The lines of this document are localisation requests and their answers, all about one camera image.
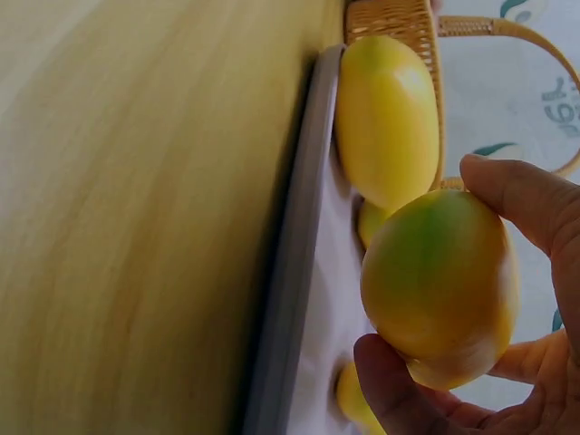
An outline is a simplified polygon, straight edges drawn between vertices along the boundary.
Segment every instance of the white tray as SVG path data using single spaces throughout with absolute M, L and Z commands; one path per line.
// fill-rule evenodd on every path
M 343 46 L 314 68 L 243 433 L 357 433 L 334 402 L 336 374 L 371 331 L 359 294 L 357 197 L 332 142 Z

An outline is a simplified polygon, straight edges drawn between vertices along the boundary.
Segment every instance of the table surface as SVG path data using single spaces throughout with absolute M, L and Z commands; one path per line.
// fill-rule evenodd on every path
M 0 431 L 231 429 L 343 0 L 0 4 Z

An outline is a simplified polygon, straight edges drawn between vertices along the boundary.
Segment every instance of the fingernail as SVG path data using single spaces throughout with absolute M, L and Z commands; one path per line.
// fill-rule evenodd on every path
M 481 156 L 479 154 L 468 154 L 463 159 L 464 160 L 471 160 L 471 161 L 485 161 L 485 160 L 488 160 L 487 157 Z

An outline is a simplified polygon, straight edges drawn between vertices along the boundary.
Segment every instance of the hand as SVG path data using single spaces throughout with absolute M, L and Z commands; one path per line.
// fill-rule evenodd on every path
M 468 189 L 511 220 L 552 262 L 565 331 L 511 346 L 489 373 L 534 385 L 522 404 L 500 412 L 418 386 L 379 336 L 354 346 L 362 391 L 389 435 L 580 433 L 580 188 L 519 161 L 468 156 Z

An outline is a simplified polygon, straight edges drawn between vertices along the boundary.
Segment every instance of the yellow-green fruit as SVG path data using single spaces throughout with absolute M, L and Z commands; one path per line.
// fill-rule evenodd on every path
M 498 215 L 439 190 L 390 217 L 362 265 L 364 309 L 415 381 L 448 390 L 487 372 L 518 310 L 516 259 Z
M 365 249 L 369 248 L 372 238 L 390 215 L 387 210 L 378 208 L 369 201 L 362 203 L 356 226 Z
M 429 190 L 440 159 L 437 102 L 407 45 L 369 36 L 345 50 L 335 129 L 346 176 L 373 204 L 396 210 Z
M 349 421 L 361 428 L 373 430 L 373 434 L 380 433 L 377 429 L 381 425 L 364 399 L 354 362 L 347 363 L 339 374 L 336 383 L 336 403 Z

